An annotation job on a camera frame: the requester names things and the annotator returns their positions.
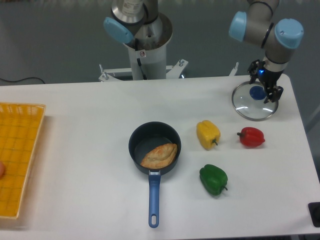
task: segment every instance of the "red bell pepper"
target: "red bell pepper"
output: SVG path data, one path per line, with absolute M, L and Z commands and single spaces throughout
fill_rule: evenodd
M 264 133 L 254 127 L 245 127 L 237 135 L 240 142 L 247 147 L 255 148 L 265 142 Z

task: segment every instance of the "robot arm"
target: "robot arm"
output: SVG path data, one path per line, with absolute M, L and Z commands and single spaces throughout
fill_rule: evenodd
M 166 78 L 166 45 L 173 28 L 158 0 L 113 0 L 106 32 L 128 48 L 134 80 Z
M 248 0 L 247 12 L 237 12 L 232 20 L 229 35 L 265 49 L 262 61 L 253 61 L 248 69 L 250 83 L 257 78 L 266 93 L 265 103 L 280 99 L 283 92 L 277 80 L 284 72 L 295 49 L 299 46 L 304 29 L 294 19 L 282 19 L 276 25 L 271 18 L 279 0 Z

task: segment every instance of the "sticker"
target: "sticker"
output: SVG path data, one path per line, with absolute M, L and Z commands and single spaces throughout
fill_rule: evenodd
M 122 12 L 126 15 L 133 16 L 140 12 L 143 5 L 141 0 L 125 0 L 123 3 Z

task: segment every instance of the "saucepan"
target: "saucepan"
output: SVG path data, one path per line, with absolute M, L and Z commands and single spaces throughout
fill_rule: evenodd
M 164 144 L 176 144 L 177 152 L 174 160 L 168 166 L 159 169 L 150 169 L 141 166 L 141 161 L 147 153 Z M 181 151 L 181 140 L 170 125 L 152 121 L 139 126 L 129 140 L 129 152 L 136 167 L 149 177 L 149 226 L 156 228 L 159 225 L 159 190 L 161 175 L 174 168 Z

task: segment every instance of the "pepper stem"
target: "pepper stem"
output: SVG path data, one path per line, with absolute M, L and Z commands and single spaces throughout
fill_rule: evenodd
M 218 146 L 218 143 L 217 143 L 216 139 L 213 139 L 212 143 Z

